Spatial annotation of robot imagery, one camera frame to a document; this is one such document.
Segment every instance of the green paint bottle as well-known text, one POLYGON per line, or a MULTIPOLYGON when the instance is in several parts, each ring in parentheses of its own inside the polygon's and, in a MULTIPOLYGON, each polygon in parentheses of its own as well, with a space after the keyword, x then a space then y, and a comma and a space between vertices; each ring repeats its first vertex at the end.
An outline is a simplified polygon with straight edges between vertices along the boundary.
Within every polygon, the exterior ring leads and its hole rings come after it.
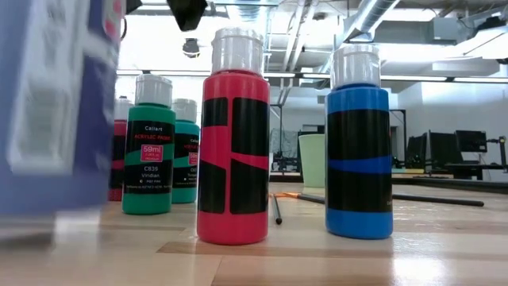
POLYGON ((175 153, 171 93, 169 79, 158 75, 136 78, 136 101, 127 123, 121 201, 128 215, 157 215, 171 209, 175 153))

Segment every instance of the computer monitor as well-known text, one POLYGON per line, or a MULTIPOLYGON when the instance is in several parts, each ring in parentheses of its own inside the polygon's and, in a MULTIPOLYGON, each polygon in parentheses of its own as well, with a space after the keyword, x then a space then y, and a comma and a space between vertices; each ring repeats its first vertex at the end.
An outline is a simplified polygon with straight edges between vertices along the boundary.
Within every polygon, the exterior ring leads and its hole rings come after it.
POLYGON ((457 130, 455 134, 461 152, 487 152, 487 134, 485 131, 457 130))
POLYGON ((410 137, 407 142, 406 167, 424 168, 427 150, 427 133, 418 137, 410 137))
POLYGON ((457 146, 456 134, 430 132, 430 158, 433 168, 446 164, 462 164, 464 159, 457 146))

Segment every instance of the red paint bottle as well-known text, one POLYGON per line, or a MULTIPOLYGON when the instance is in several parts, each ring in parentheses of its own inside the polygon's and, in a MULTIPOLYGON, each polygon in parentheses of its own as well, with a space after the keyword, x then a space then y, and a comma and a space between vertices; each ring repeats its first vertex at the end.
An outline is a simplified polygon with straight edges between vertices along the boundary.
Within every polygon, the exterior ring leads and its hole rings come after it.
POLYGON ((198 236, 243 245, 267 235, 270 86, 261 75, 263 37, 225 28, 212 42, 203 85, 198 236))
POLYGON ((121 193, 124 184, 124 158, 125 158, 125 136, 127 135, 127 119, 129 109, 133 104, 126 96, 120 96, 114 107, 114 139, 113 139, 113 161, 110 174, 109 200, 121 201, 121 193))

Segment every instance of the blue paint bottle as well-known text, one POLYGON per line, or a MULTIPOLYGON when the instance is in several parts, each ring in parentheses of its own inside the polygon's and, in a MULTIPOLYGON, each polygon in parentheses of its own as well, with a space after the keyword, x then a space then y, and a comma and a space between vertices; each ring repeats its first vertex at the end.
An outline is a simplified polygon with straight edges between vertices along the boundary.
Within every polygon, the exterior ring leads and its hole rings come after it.
POLYGON ((326 99, 326 227, 347 238, 393 231, 388 93, 379 88, 379 50, 335 51, 326 99))
POLYGON ((199 126, 197 104, 191 99, 176 99, 175 164, 173 203, 193 203, 198 195, 199 126))

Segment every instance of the teal paint bottle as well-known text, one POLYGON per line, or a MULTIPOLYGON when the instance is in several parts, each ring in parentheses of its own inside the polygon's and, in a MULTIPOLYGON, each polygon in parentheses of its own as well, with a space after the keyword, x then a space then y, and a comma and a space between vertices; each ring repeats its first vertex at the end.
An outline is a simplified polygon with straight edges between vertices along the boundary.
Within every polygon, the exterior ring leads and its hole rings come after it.
POLYGON ((176 99, 173 109, 176 112, 176 129, 172 202, 193 203, 198 196, 198 106, 191 99, 176 99))
POLYGON ((129 110, 125 143, 124 194, 128 215, 157 215, 171 210, 175 153, 172 85, 158 75, 136 78, 135 106, 129 110))

